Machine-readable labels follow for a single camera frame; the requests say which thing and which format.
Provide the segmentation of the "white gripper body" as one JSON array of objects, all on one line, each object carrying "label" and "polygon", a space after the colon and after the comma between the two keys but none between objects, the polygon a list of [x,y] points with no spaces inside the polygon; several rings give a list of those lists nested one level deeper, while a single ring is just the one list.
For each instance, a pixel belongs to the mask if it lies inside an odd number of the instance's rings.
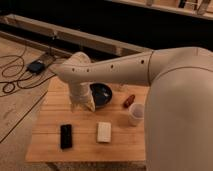
[{"label": "white gripper body", "polygon": [[69,84],[68,87],[71,110],[75,110],[78,106],[81,106],[92,112],[95,111],[95,103],[89,83]]}]

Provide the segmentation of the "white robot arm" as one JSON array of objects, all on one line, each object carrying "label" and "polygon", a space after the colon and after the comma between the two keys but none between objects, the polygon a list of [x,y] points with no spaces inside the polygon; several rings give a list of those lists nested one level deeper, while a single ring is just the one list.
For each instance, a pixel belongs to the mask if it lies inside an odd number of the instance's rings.
[{"label": "white robot arm", "polygon": [[141,85],[147,171],[213,171],[213,52],[152,50],[92,63],[77,52],[55,65],[70,100],[91,98],[90,82]]}]

